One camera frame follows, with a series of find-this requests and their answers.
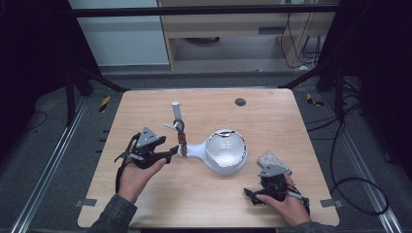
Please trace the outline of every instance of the wooden table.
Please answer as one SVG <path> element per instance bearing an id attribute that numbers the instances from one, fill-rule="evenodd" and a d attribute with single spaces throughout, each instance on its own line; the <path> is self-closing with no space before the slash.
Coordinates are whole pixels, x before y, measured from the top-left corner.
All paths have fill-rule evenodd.
<path id="1" fill-rule="evenodd" d="M 246 105 L 235 104 L 237 98 Z M 294 96 L 288 89 L 167 89 L 127 91 L 122 96 L 107 143 L 87 197 L 97 199 L 94 207 L 83 206 L 81 227 L 90 227 L 115 191 L 120 162 L 130 137 L 148 126 L 166 143 L 155 151 L 178 145 L 177 132 L 163 126 L 174 120 L 171 103 L 179 101 L 189 144 L 200 144 L 219 129 L 233 129 L 245 139 L 249 158 L 232 175 L 219 175 L 197 159 L 174 155 L 148 183 L 139 196 L 132 227 L 223 228 L 284 227 L 280 215 L 269 206 L 254 206 L 243 191 L 261 189 L 258 158 L 275 153 L 292 170 L 299 191 L 311 201 L 313 220 L 337 225 L 335 208 L 323 208 L 329 199 L 326 182 L 312 148 Z"/>

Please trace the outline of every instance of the black cable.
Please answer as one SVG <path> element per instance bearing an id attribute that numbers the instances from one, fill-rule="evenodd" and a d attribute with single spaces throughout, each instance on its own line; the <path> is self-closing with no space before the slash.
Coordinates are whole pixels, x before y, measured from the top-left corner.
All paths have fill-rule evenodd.
<path id="1" fill-rule="evenodd" d="M 323 119 L 317 119 L 317 120 L 314 120 L 314 121 L 305 122 L 305 124 L 317 123 L 317 122 L 321 122 L 321 121 L 324 121 L 324 120 L 327 120 L 327 119 L 331 119 L 331 118 L 336 118 L 336 117 L 335 117 L 335 116 L 331 116 L 331 117 L 327 117 L 327 118 L 323 118 Z"/>
<path id="2" fill-rule="evenodd" d="M 283 54 L 284 57 L 285 57 L 286 63 L 287 63 L 287 65 L 289 66 L 289 68 L 298 68 L 298 67 L 300 67 L 301 65 L 310 64 L 310 62 L 305 62 L 305 61 L 300 60 L 299 56 L 297 55 L 296 45 L 294 44 L 294 40 L 293 40 L 293 36 L 292 36 L 292 32 L 291 32 L 291 24 L 290 24 L 290 21 L 291 21 L 291 13 L 288 13 L 288 20 L 287 20 L 286 25 L 285 25 L 285 30 L 284 30 L 284 32 L 282 33 L 282 36 L 281 36 L 281 51 L 282 51 L 282 54 Z M 297 60 L 299 60 L 299 61 L 301 62 L 301 64 L 298 65 L 298 66 L 291 66 L 291 65 L 288 63 L 288 60 L 286 59 L 285 51 L 283 50 L 283 37 L 284 37 L 284 35 L 285 35 L 285 32 L 286 32 L 287 28 L 289 28 L 289 33 L 290 33 L 290 36 L 291 36 L 291 41 L 292 41 L 292 45 L 293 45 L 293 49 L 294 49 L 294 55 L 296 56 Z"/>
<path id="3" fill-rule="evenodd" d="M 345 125 L 343 126 L 343 128 L 340 130 L 340 132 L 339 132 L 339 134 L 338 134 L 338 137 L 343 133 L 343 131 L 345 130 Z M 309 137 L 309 139 L 310 140 L 318 140 L 318 141 L 328 141 L 328 140 L 333 140 L 334 139 L 334 137 L 332 137 L 332 138 L 311 138 L 311 137 Z"/>
<path id="4" fill-rule="evenodd" d="M 352 93 L 355 93 L 355 94 L 361 94 L 361 89 L 360 88 L 354 86 L 353 84 L 346 81 L 345 79 L 343 81 L 344 81 L 344 85 L 345 85 L 344 88 L 345 89 L 347 89 L 347 90 L 349 90 L 349 91 L 351 91 Z"/>
<path id="5" fill-rule="evenodd" d="M 350 111 L 354 110 L 355 108 L 357 108 L 357 107 L 359 107 L 359 106 L 360 106 L 359 104 L 353 105 L 353 106 L 350 107 L 349 109 L 345 110 L 345 111 L 343 112 L 343 115 L 346 115 L 347 113 L 349 113 Z M 327 122 L 327 123 L 325 123 L 325 124 L 323 124 L 323 125 L 320 125 L 320 126 L 318 126 L 318 127 L 308 129 L 307 131 L 310 132 L 310 131 L 315 131 L 315 130 L 318 130 L 318 129 L 327 127 L 328 125 L 331 125 L 332 123 L 334 123 L 335 121 L 338 120 L 337 117 L 329 117 L 329 118 L 333 118 L 333 120 L 331 120 L 331 121 L 329 121 L 329 122 Z"/>
<path id="6" fill-rule="evenodd" d="M 296 186 L 287 183 L 288 187 L 290 187 L 294 192 L 296 192 L 297 194 L 300 194 L 300 192 L 297 190 Z"/>
<path id="7" fill-rule="evenodd" d="M 343 86 L 343 90 L 346 90 L 346 91 L 352 92 L 352 93 L 354 93 L 354 94 L 359 94 L 357 91 L 353 90 L 353 89 L 352 89 L 352 88 L 350 88 L 350 87 Z"/>
<path id="8" fill-rule="evenodd" d="M 40 125 L 42 125 L 43 123 L 45 123 L 46 120 L 48 119 L 48 115 L 47 115 L 45 112 L 43 112 L 43 111 L 36 111 L 36 112 L 34 112 L 34 113 L 35 113 L 35 114 L 43 114 L 43 115 L 45 116 L 45 118 L 43 119 L 42 122 L 38 123 L 37 125 L 32 126 L 32 127 L 30 127 L 30 128 L 25 128 L 24 130 L 32 130 L 32 129 L 35 129 L 35 128 L 39 127 Z"/>
<path id="9" fill-rule="evenodd" d="M 357 99 L 358 101 L 359 101 L 359 96 L 357 95 L 357 94 L 349 94 L 349 95 L 346 95 L 344 98 L 343 98 L 343 103 L 346 103 L 346 100 L 347 99 L 349 99 L 349 98 L 355 98 L 355 99 Z"/>
<path id="10" fill-rule="evenodd" d="M 316 43 L 316 48 L 315 51 L 306 51 L 307 44 L 309 42 L 310 36 L 306 37 L 305 43 L 303 44 L 303 49 L 302 53 L 303 56 L 312 59 L 312 66 L 316 67 L 319 61 L 319 57 L 321 55 L 321 36 L 317 36 L 317 43 Z"/>
<path id="11" fill-rule="evenodd" d="M 332 149 L 331 149 L 331 152 L 330 152 L 329 169 L 330 169 L 330 176 L 331 176 L 331 179 L 332 179 L 332 182 L 333 182 L 333 187 L 330 189 L 329 192 L 330 192 L 330 194 L 331 194 L 331 193 L 336 189 L 336 190 L 340 193 L 340 195 L 342 196 L 343 199 L 345 199 L 351 206 L 353 206 L 355 209 L 357 209 L 358 211 L 360 211 L 360 212 L 362 212 L 362 213 L 365 213 L 365 214 L 368 214 L 368 215 L 372 215 L 372 216 L 381 215 L 381 214 L 383 214 L 385 211 L 388 210 L 388 208 L 389 208 L 389 199 L 388 199 L 388 196 L 385 194 L 385 192 L 384 192 L 377 184 L 375 184 L 375 183 L 373 183 L 373 182 L 371 182 L 371 181 L 368 181 L 368 180 L 366 180 L 366 179 L 357 178 L 357 177 L 350 177 L 350 178 L 346 178 L 346 179 L 343 179 L 343 180 L 337 182 L 336 179 L 335 179 L 335 177 L 334 177 L 334 174 L 333 174 L 333 154 L 334 154 L 334 150 L 335 150 L 335 146 L 336 146 L 336 141 L 337 141 L 337 138 L 338 138 L 338 136 L 339 136 L 339 135 L 338 135 L 338 132 L 340 131 L 340 128 L 341 128 L 342 125 L 344 125 L 344 124 L 345 124 L 344 121 L 339 123 L 338 130 L 336 131 L 335 137 L 334 137 L 334 139 L 333 139 Z M 382 211 L 379 211 L 379 212 L 370 212 L 370 211 L 367 211 L 367 210 L 359 207 L 358 205 L 356 205 L 355 203 L 353 203 L 352 201 L 350 201 L 350 199 L 349 199 L 347 196 L 345 196 L 345 195 L 343 194 L 343 192 L 339 189 L 339 185 L 341 185 L 342 183 L 348 182 L 348 181 L 355 181 L 355 180 L 372 184 L 374 187 L 376 187 L 376 189 L 378 189 L 378 190 L 382 193 L 382 195 L 385 197 L 385 202 L 386 202 L 386 205 L 385 205 L 385 207 L 384 207 L 384 209 L 383 209 Z"/>

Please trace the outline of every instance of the small round object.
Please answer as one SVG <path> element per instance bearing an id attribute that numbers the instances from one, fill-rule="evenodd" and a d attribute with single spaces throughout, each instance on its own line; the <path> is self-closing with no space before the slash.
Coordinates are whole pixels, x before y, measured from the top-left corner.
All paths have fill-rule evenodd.
<path id="1" fill-rule="evenodd" d="M 245 105 L 246 105 L 246 100 L 243 99 L 243 98 L 237 98 L 237 99 L 234 101 L 234 103 L 235 103 L 237 106 L 245 106 Z"/>

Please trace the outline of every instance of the wall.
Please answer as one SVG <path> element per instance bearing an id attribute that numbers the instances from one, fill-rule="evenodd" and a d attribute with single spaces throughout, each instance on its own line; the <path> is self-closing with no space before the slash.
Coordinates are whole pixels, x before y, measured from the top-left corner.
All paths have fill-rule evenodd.
<path id="1" fill-rule="evenodd" d="M 73 9 L 157 7 L 155 0 L 69 0 Z M 78 18 L 102 73 L 169 66 L 161 21 L 153 17 Z"/>

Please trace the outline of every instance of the gray jacket sleeve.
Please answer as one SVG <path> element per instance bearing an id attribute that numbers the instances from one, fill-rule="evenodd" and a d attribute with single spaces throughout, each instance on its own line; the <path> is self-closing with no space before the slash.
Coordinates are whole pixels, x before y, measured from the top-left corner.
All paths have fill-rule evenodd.
<path id="1" fill-rule="evenodd" d="M 309 221 L 297 225 L 294 230 L 296 233 L 330 233 L 335 232 L 334 226 L 322 225 L 316 221 Z"/>
<path id="2" fill-rule="evenodd" d="M 137 207 L 115 194 L 87 232 L 127 232 Z"/>

